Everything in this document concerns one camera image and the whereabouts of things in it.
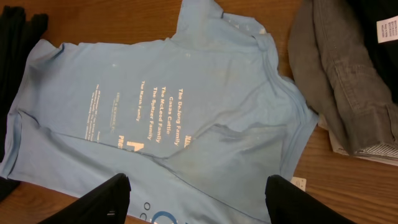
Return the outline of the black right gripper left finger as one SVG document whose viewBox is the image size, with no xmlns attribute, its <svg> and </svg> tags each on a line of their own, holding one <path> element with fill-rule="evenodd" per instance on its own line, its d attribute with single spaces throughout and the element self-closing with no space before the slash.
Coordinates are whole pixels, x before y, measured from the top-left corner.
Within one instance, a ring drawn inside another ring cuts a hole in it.
<svg viewBox="0 0 398 224">
<path fill-rule="evenodd" d="M 119 173 L 40 224 L 124 224 L 131 186 Z"/>
</svg>

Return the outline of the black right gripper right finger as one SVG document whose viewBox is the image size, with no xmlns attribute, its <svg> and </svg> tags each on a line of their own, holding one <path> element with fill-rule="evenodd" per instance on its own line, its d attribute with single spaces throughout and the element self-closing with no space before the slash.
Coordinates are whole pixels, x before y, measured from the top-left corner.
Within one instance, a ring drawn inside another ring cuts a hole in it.
<svg viewBox="0 0 398 224">
<path fill-rule="evenodd" d="M 272 224 L 354 224 L 279 175 L 267 178 L 265 195 Z"/>
</svg>

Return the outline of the light blue t-shirt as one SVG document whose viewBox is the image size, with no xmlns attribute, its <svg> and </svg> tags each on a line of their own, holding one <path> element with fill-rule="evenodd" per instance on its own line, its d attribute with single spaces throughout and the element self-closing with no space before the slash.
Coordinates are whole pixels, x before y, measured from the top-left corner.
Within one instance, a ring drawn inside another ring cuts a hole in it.
<svg viewBox="0 0 398 224">
<path fill-rule="evenodd" d="M 154 223 L 269 223 L 318 117 L 278 73 L 274 39 L 214 1 L 184 1 L 173 37 L 40 40 L 7 119 L 1 176 L 81 197 L 123 173 Z"/>
</svg>

